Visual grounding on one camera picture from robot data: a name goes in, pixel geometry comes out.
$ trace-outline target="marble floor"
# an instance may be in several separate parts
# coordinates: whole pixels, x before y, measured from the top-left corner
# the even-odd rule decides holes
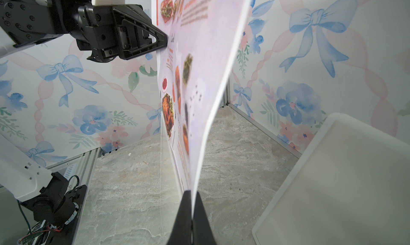
[[[209,137],[198,190],[214,237],[253,245],[255,222],[298,159],[229,107]],[[155,135],[98,159],[75,245],[167,243],[180,195],[164,144]]]

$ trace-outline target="printed menu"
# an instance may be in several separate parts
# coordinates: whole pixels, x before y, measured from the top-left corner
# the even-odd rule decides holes
[[[206,141],[250,0],[152,2],[152,22],[168,35],[158,57],[158,86],[169,150],[181,190],[191,190],[193,211]]]

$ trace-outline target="wire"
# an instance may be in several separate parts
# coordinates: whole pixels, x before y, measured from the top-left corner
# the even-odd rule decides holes
[[[36,234],[36,233],[43,233],[43,232],[50,232],[50,230],[38,231],[38,232],[33,232],[32,234],[28,234],[28,235],[24,236],[23,238],[21,238],[20,240],[18,240],[18,244],[20,244],[20,242],[21,242],[25,237],[28,237],[28,236],[33,235],[33,234]]]
[[[30,234],[32,234],[32,232],[31,232],[31,227],[30,227],[30,223],[28,223],[27,217],[25,217],[24,212],[23,212],[23,210],[21,209],[20,201],[17,200],[17,204],[18,204],[18,208],[20,209],[21,214],[22,214],[23,217],[24,217],[24,220],[25,220],[26,223],[27,223],[28,230],[30,231]]]
[[[77,184],[74,186],[74,188],[73,188],[73,190],[74,190],[74,189],[79,185],[79,177],[78,177],[77,175],[71,176],[70,179],[69,179],[69,182],[71,181],[71,179],[72,179],[73,177],[76,177],[76,178],[77,178]]]

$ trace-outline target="wallpaper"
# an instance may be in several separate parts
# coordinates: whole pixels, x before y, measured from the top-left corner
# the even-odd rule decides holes
[[[230,101],[303,152],[332,112],[410,143],[407,0],[252,0]]]
[[[150,15],[151,0],[141,4]],[[70,35],[0,59],[0,133],[41,166],[159,133],[155,53],[95,63]]]

